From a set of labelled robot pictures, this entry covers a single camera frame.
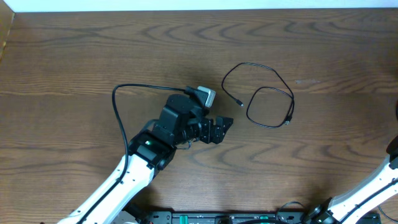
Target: green terminal block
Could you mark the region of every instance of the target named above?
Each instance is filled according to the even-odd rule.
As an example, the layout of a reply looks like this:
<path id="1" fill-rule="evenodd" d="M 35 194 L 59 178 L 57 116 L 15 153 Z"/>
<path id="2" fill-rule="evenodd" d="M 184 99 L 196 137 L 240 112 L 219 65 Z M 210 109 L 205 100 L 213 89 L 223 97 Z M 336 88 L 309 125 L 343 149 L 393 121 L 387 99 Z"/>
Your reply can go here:
<path id="1" fill-rule="evenodd" d="M 188 224 L 188 215 L 180 216 L 180 224 Z"/>
<path id="2" fill-rule="evenodd" d="M 266 215 L 260 216 L 260 219 L 268 219 L 268 216 L 266 216 Z"/>

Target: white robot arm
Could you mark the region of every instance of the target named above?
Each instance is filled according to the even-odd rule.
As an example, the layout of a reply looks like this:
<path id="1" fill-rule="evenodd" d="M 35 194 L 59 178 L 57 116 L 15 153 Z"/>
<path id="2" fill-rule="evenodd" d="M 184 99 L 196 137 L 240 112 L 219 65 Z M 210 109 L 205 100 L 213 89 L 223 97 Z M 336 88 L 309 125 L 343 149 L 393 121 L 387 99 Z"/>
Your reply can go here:
<path id="1" fill-rule="evenodd" d="M 83 223 L 111 223 L 119 212 L 126 206 L 130 199 L 141 189 L 148 186 L 154 178 L 154 168 L 148 168 L 148 162 L 137 155 L 129 156 L 129 165 L 126 175 L 106 196 L 96 208 L 87 216 Z M 59 221 L 58 224 L 78 223 L 83 215 L 100 199 L 102 195 L 114 184 L 121 175 L 124 167 L 125 158 L 121 159 L 119 165 L 112 174 L 101 184 L 100 187 L 67 218 Z"/>
<path id="2" fill-rule="evenodd" d="M 398 169 L 391 169 L 390 155 L 388 155 L 383 163 L 358 186 L 334 197 L 329 203 L 328 210 L 339 222 L 354 224 L 374 207 L 398 194 L 397 182 Z"/>

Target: black cable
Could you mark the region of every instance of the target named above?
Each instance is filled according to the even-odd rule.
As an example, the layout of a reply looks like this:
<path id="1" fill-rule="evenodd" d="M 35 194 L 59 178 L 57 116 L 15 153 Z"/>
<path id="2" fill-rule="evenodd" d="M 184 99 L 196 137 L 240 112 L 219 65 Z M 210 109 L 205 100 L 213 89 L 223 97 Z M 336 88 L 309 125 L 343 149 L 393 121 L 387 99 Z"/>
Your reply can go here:
<path id="1" fill-rule="evenodd" d="M 85 215 L 83 215 L 83 217 L 80 219 L 80 221 L 77 224 L 82 224 L 84 221 L 86 221 L 86 218 L 90 215 L 90 213 L 102 202 L 102 200 L 104 200 L 104 198 L 106 196 L 108 196 L 108 194 L 122 181 L 124 175 L 126 174 L 127 171 L 127 167 L 129 164 L 129 148 L 128 148 L 128 143 L 127 143 L 127 136 L 126 136 L 126 132 L 124 131 L 124 127 L 122 124 L 122 121 L 120 119 L 119 116 L 119 112 L 118 112 L 118 108 L 116 107 L 116 90 L 120 87 L 124 87 L 124 86 L 140 86 L 140 87 L 147 87 L 147 88 L 155 88 L 158 90 L 175 90 L 175 91 L 185 91 L 184 89 L 181 88 L 172 88 L 172 87 L 166 87 L 166 86 L 155 86 L 155 85 L 146 85 L 146 84 L 138 84 L 138 83 L 126 83 L 126 84 L 120 84 L 120 85 L 116 85 L 113 88 L 112 91 L 112 105 L 113 105 L 113 110 L 114 113 L 116 115 L 116 119 L 119 123 L 119 127 L 120 127 L 120 131 L 122 133 L 122 137 L 123 137 L 123 141 L 124 141 L 124 149 L 125 149 L 125 161 L 124 161 L 124 167 L 123 167 L 123 171 L 121 173 L 121 175 L 119 176 L 119 178 L 116 179 L 115 183 L 93 204 L 93 206 L 91 206 L 91 208 L 85 213 Z M 146 124 L 146 127 L 150 126 L 150 124 L 153 122 L 154 120 L 149 121 Z"/>
<path id="2" fill-rule="evenodd" d="M 305 208 L 305 206 L 302 204 L 302 203 L 300 203 L 300 202 L 287 202 L 286 204 L 284 204 L 283 206 L 281 206 L 279 209 L 278 209 L 278 211 L 276 211 L 276 214 L 275 214 L 275 218 L 278 218 L 278 214 L 279 214 L 279 212 L 282 210 L 282 209 L 284 209 L 285 207 L 287 207 L 287 206 L 289 206 L 289 205 L 301 205 L 303 208 Z M 300 217 L 300 221 L 298 222 L 298 223 L 295 223 L 295 224 L 299 224 L 299 223 L 302 223 L 303 222 L 303 219 L 304 219 L 304 214 Z"/>
<path id="3" fill-rule="evenodd" d="M 397 102 L 397 104 L 396 104 L 396 118 L 397 118 L 397 120 L 398 120 L 398 102 Z"/>
<path id="4" fill-rule="evenodd" d="M 398 179 L 393 179 L 391 182 L 389 182 L 386 186 L 383 188 L 379 189 L 377 192 L 374 192 L 372 195 L 367 197 L 365 200 L 363 200 L 361 203 L 357 204 L 351 211 L 348 212 L 348 214 L 340 221 L 340 223 L 344 223 L 347 218 L 352 216 L 352 214 L 357 211 L 359 208 L 361 208 L 364 204 L 368 203 L 370 200 L 372 200 L 374 197 L 378 196 L 380 193 L 383 191 L 387 190 L 391 186 L 394 186 L 396 183 L 398 183 Z"/>
<path id="5" fill-rule="evenodd" d="M 380 205 L 378 205 L 377 207 L 379 208 L 380 212 L 384 215 L 384 217 L 386 217 L 388 220 L 390 220 L 390 221 L 392 221 L 394 223 L 398 223 L 398 220 L 395 220 L 395 219 L 391 218 L 390 216 L 388 216 L 387 214 L 385 214 L 383 212 L 383 209 L 381 209 Z"/>
<path id="6" fill-rule="evenodd" d="M 240 65 L 252 65 L 252 66 L 262 67 L 262 68 L 266 68 L 266 69 L 269 69 L 269 70 L 273 71 L 273 72 L 279 77 L 279 79 L 284 83 L 284 85 L 286 86 L 286 88 L 290 91 L 290 94 L 289 94 L 289 93 L 287 93 L 287 92 L 285 92 L 285 91 L 282 91 L 282 90 L 277 89 L 277 88 L 274 88 L 274 87 L 269 87 L 269 86 L 262 86 L 262 87 L 258 88 L 258 89 L 254 92 L 253 96 L 252 96 L 251 99 L 250 99 L 250 102 L 249 102 L 249 104 L 248 104 L 248 108 L 246 109 L 246 117 L 247 117 L 251 122 L 253 122 L 254 124 L 256 124 L 256 125 L 258 125 L 258 126 L 261 126 L 261 127 L 264 127 L 264 128 L 279 128 L 279 127 L 281 127 L 281 126 L 284 125 L 284 124 L 289 124 L 290 121 L 292 120 L 292 116 L 293 116 L 293 112 L 294 112 L 294 94 L 293 94 L 293 91 L 292 91 L 292 90 L 289 88 L 289 86 L 286 84 L 286 82 L 282 79 L 282 77 L 281 77 L 273 68 L 271 68 L 271 67 L 268 67 L 268 66 L 265 66 L 265 65 L 256 64 L 256 63 L 250 63 L 250 62 L 242 62 L 242 63 L 237 64 L 235 67 L 233 67 L 233 68 L 224 76 L 223 81 L 221 82 L 221 87 L 222 87 L 222 89 L 224 90 L 224 92 L 225 92 L 229 97 L 231 97 L 239 106 L 242 106 L 242 107 L 244 106 L 243 103 L 242 103 L 242 101 L 236 99 L 233 95 L 231 95 L 230 93 L 228 93 L 228 91 L 226 91 L 225 88 L 224 88 L 224 81 L 225 81 L 225 78 L 226 78 L 233 70 L 235 70 L 235 68 L 238 68 Z M 265 88 L 268 88 L 268 89 L 271 89 L 271 90 L 276 90 L 276 91 L 278 91 L 278 92 L 280 92 L 280 93 L 283 93 L 283 94 L 287 95 L 287 96 L 292 100 L 292 101 L 290 102 L 290 106 L 289 106 L 289 109 L 287 110 L 287 114 L 286 114 L 284 120 L 283 120 L 279 125 L 277 125 L 277 126 L 269 126 L 269 125 L 265 125 L 265 124 L 260 124 L 260 123 L 255 122 L 253 119 L 251 119 L 251 118 L 249 117 L 249 108 L 250 108 L 250 105 L 251 105 L 251 103 L 252 103 L 252 101 L 253 101 L 253 99 L 254 99 L 256 93 L 257 93 L 259 90 L 265 89 Z"/>

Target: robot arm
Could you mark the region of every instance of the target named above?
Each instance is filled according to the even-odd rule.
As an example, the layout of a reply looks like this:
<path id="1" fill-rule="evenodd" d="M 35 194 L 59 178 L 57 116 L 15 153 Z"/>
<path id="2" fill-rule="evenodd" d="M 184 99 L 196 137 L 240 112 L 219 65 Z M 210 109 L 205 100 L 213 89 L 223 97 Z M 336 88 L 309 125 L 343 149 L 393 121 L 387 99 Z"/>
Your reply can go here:
<path id="1" fill-rule="evenodd" d="M 213 124 L 212 119 L 205 118 L 215 92 L 201 86 L 197 89 L 188 86 L 184 93 L 189 97 L 169 96 L 152 131 L 145 128 L 137 134 L 128 144 L 128 154 L 106 181 L 59 223 L 111 223 L 128 201 L 165 169 L 177 145 L 186 142 L 190 145 L 193 139 L 218 144 L 224 139 L 233 119 L 218 116 Z M 127 169 L 120 180 L 126 156 L 129 158 Z"/>
<path id="2" fill-rule="evenodd" d="M 374 207 L 398 194 L 398 136 L 388 145 L 387 153 L 389 155 L 369 177 L 352 190 L 315 207 L 304 221 L 354 224 Z"/>
<path id="3" fill-rule="evenodd" d="M 329 203 L 328 210 L 339 222 L 356 223 L 374 207 L 398 194 L 397 178 L 398 169 L 390 168 L 390 155 L 388 155 L 383 163 L 358 186 L 334 197 Z"/>
<path id="4" fill-rule="evenodd" d="M 111 223 L 119 212 L 126 206 L 130 199 L 141 189 L 146 187 L 154 178 L 154 168 L 148 168 L 147 162 L 137 155 L 129 156 L 127 173 L 104 200 L 99 203 L 90 213 L 84 223 Z M 100 187 L 69 217 L 59 221 L 59 224 L 75 224 L 93 206 L 98 199 L 114 184 L 120 176 L 124 167 L 124 156 L 112 174 L 101 184 Z"/>

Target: cable connector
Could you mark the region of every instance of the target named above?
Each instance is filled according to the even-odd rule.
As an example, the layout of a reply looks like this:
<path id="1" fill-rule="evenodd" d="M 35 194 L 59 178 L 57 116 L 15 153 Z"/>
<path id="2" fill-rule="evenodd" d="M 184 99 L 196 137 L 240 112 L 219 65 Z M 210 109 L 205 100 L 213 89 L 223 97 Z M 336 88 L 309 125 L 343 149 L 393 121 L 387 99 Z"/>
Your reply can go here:
<path id="1" fill-rule="evenodd" d="M 238 99 L 235 99 L 235 102 L 236 102 L 239 106 L 241 106 L 241 107 L 244 106 L 243 103 L 242 103 L 242 101 L 240 101 L 240 100 L 238 100 Z"/>
<path id="2" fill-rule="evenodd" d="M 205 91 L 198 90 L 198 89 L 192 88 L 190 86 L 187 86 L 185 88 L 184 93 L 187 95 L 190 95 L 192 97 L 195 97 L 202 106 L 211 107 L 211 104 L 208 101 L 208 99 L 210 98 L 209 97 L 209 93 L 211 93 L 210 91 L 205 92 Z"/>
<path id="3" fill-rule="evenodd" d="M 205 106 L 207 108 L 211 108 L 211 106 L 213 105 L 214 98 L 216 96 L 216 91 L 211 90 L 211 89 L 206 88 L 206 87 L 203 87 L 203 86 L 198 86 L 198 90 L 204 91 L 205 93 L 208 93 L 208 97 L 207 97 Z"/>
<path id="4" fill-rule="evenodd" d="M 285 125 L 290 124 L 290 121 L 291 121 L 291 120 L 292 120 L 292 115 L 287 116 L 287 117 L 286 117 L 286 120 L 285 120 Z"/>

